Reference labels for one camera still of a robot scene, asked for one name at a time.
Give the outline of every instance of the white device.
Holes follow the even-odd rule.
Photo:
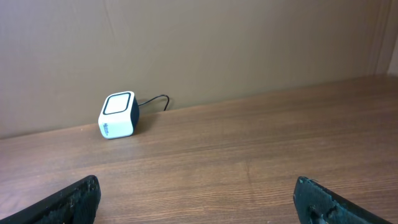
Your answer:
[[[138,118],[136,96],[131,91],[125,91],[114,93],[105,99],[98,125],[104,138],[121,138],[133,134]]]

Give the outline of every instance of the brown wall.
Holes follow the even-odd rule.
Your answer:
[[[0,1],[0,138],[374,73],[389,1]],[[153,103],[143,113],[161,110]]]
[[[395,44],[394,53],[392,54],[388,73],[391,75],[398,75],[398,39]]]

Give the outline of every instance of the wood grain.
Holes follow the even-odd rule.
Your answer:
[[[89,174],[95,223],[298,223],[300,175],[398,222],[398,78],[366,77],[0,141],[0,218]]]

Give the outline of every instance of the black cable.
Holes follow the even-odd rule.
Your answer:
[[[143,103],[138,104],[138,106],[145,105],[145,104],[151,102],[152,100],[154,100],[154,99],[156,99],[156,98],[159,98],[159,97],[161,97],[161,96],[167,97],[167,103],[166,103],[166,106],[164,107],[164,110],[163,110],[163,111],[165,111],[165,110],[167,109],[167,106],[169,105],[169,102],[170,102],[169,96],[167,96],[167,95],[165,95],[165,94],[162,94],[162,95],[153,97],[152,99],[148,100],[147,102],[143,102]]]

